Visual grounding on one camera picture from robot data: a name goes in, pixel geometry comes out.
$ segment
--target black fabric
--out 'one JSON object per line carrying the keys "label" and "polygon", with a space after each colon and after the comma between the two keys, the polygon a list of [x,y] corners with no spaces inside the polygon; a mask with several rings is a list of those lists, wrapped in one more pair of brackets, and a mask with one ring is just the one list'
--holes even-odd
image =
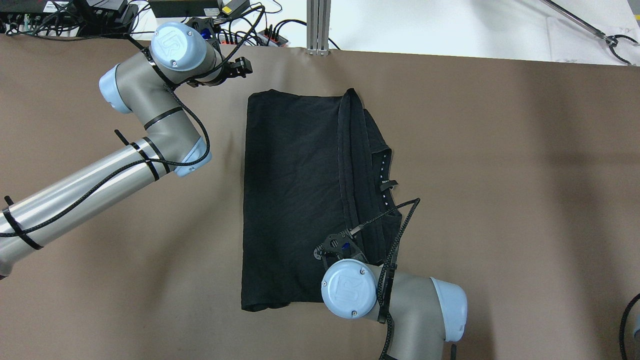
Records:
{"label": "black fabric", "polygon": [[[323,262],[313,251],[329,234],[394,206],[391,150],[353,89],[342,97],[270,90],[249,98],[244,163],[241,305],[247,311],[322,302]],[[401,216],[355,238],[383,262]]]}

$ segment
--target robotic arm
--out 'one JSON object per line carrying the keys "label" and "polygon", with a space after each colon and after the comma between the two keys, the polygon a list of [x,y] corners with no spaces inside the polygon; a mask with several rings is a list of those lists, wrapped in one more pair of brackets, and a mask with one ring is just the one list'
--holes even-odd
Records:
{"label": "robotic arm", "polygon": [[[27,199],[5,198],[0,279],[20,259],[160,177],[172,171],[186,176],[206,164],[207,134],[200,136],[173,90],[185,82],[218,85],[251,72],[244,58],[223,63],[220,52],[184,24],[158,27],[150,50],[141,49],[100,79],[105,100],[122,113],[133,112],[148,135]],[[319,284],[325,304],[344,318],[377,320],[374,284],[380,272],[355,259],[336,262]],[[444,341],[462,337],[467,299],[457,285],[396,272],[393,294],[389,310],[397,325],[387,359],[440,359]]]}

